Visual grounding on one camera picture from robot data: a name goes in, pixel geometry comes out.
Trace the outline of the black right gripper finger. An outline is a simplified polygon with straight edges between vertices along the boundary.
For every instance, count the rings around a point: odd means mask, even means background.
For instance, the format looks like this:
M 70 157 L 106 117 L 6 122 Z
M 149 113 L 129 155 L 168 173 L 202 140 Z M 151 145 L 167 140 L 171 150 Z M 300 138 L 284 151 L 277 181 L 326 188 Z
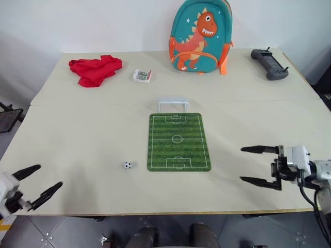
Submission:
M 274 190 L 277 190 L 277 191 L 282 190 L 280 180 L 269 182 L 266 179 L 254 178 L 254 177 L 243 177 L 243 176 L 240 176 L 240 179 L 242 181 L 245 181 L 247 183 L 253 184 L 253 185 L 258 186 L 258 187 L 274 189 Z
M 274 153 L 277 155 L 282 155 L 283 151 L 280 150 L 279 146 L 263 146 L 263 145 L 256 145 L 256 146 L 249 146 L 249 147 L 243 147 L 240 149 L 243 152 L 250 152 L 250 153 Z

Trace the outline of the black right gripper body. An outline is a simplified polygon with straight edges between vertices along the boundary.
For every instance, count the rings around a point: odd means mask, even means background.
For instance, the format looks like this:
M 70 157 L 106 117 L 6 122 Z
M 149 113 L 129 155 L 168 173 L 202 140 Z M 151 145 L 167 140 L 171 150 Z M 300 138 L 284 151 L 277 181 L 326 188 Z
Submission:
M 271 163 L 271 176 L 275 178 L 274 185 L 281 185 L 281 181 L 290 181 L 297 183 L 299 173 L 297 169 L 291 170 L 287 163 L 287 157 L 279 155 Z

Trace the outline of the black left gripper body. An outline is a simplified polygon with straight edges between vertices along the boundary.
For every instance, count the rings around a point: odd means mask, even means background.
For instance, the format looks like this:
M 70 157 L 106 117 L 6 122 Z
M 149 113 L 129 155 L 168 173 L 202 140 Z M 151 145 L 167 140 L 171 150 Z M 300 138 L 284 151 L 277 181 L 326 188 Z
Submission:
M 5 202 L 5 207 L 10 214 L 16 213 L 18 210 L 32 210 L 32 205 L 29 201 L 23 199 L 23 193 L 17 191 L 14 193 L 13 197 L 9 198 Z

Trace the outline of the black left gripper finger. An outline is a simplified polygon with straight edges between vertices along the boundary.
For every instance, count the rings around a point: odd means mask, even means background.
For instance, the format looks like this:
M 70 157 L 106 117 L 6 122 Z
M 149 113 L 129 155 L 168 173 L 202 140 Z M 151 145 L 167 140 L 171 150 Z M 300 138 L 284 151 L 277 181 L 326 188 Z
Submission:
M 12 174 L 13 177 L 15 177 L 15 179 L 17 179 L 18 181 L 21 181 L 27 177 L 29 177 L 32 173 L 36 172 L 37 170 L 41 169 L 41 165 L 40 164 L 36 164 L 24 169 L 21 169 L 15 173 Z
M 30 203 L 30 207 L 28 208 L 28 211 L 36 210 L 41 205 L 43 205 L 45 202 L 47 202 L 55 193 L 57 190 L 59 190 L 62 187 L 63 183 L 60 181 L 56 183 L 55 185 L 51 186 L 44 192 L 42 192 L 34 202 Z

